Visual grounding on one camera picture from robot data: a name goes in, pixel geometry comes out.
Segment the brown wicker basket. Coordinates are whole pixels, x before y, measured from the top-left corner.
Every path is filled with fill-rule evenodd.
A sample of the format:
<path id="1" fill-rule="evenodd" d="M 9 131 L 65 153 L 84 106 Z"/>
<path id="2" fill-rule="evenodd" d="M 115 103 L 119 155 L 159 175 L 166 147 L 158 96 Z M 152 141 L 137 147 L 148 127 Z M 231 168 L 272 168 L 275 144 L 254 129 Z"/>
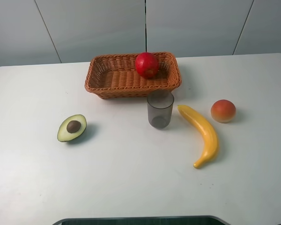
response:
<path id="1" fill-rule="evenodd" d="M 177 60 L 170 52 L 154 52 L 158 71 L 153 78 L 141 77 L 133 54 L 100 55 L 92 59 L 85 89 L 102 99 L 146 97 L 154 90 L 173 91 L 182 83 Z"/>

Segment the grey translucent plastic cup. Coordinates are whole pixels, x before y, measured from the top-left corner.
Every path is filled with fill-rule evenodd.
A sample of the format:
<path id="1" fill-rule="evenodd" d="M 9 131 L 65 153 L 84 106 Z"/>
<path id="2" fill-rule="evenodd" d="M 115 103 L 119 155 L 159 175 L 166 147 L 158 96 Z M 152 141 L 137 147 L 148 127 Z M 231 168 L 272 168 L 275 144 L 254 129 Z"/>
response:
<path id="1" fill-rule="evenodd" d="M 171 120 L 174 96 L 168 90 L 155 90 L 147 96 L 148 121 L 156 129 L 166 128 Z"/>

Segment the red pomegranate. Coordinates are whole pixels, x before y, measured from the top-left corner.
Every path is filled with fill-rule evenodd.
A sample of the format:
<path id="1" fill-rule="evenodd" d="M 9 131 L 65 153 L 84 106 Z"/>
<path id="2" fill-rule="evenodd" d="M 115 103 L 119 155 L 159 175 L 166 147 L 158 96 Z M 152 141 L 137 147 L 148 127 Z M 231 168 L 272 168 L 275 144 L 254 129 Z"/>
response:
<path id="1" fill-rule="evenodd" d="M 140 53 L 136 57 L 135 68 L 141 77 L 146 79 L 153 78 L 159 69 L 158 60 L 156 56 L 150 52 Z"/>

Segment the halved avocado with pit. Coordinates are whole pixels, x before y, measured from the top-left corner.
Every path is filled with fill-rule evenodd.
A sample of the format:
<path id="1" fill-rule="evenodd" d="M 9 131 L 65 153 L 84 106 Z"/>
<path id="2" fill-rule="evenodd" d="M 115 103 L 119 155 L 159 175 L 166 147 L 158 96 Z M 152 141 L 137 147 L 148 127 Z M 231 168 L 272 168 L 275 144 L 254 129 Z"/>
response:
<path id="1" fill-rule="evenodd" d="M 57 139 L 59 142 L 68 142 L 79 137 L 87 127 L 87 120 L 81 114 L 65 119 L 59 127 Z"/>

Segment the yellow banana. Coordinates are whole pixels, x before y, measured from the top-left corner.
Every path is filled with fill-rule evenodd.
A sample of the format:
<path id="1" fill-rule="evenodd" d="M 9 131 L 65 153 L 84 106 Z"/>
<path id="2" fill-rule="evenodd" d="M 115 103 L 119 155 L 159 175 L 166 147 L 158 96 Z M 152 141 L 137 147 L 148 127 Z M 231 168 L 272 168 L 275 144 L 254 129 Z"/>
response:
<path id="1" fill-rule="evenodd" d="M 180 115 L 193 125 L 201 134 L 204 140 L 204 148 L 200 158 L 193 164 L 196 169 L 215 159 L 220 150 L 218 134 L 211 123 L 199 112 L 187 105 L 178 105 Z"/>

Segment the orange peach fruit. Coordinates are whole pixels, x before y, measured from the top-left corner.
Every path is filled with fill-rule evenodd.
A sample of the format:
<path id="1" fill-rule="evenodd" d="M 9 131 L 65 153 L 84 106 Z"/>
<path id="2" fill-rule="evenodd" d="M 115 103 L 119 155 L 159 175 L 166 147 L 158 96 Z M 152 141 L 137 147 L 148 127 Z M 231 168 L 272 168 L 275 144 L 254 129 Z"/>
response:
<path id="1" fill-rule="evenodd" d="M 211 116 L 219 123 L 228 123 L 232 121 L 236 112 L 237 109 L 235 105 L 226 99 L 216 101 L 211 107 Z"/>

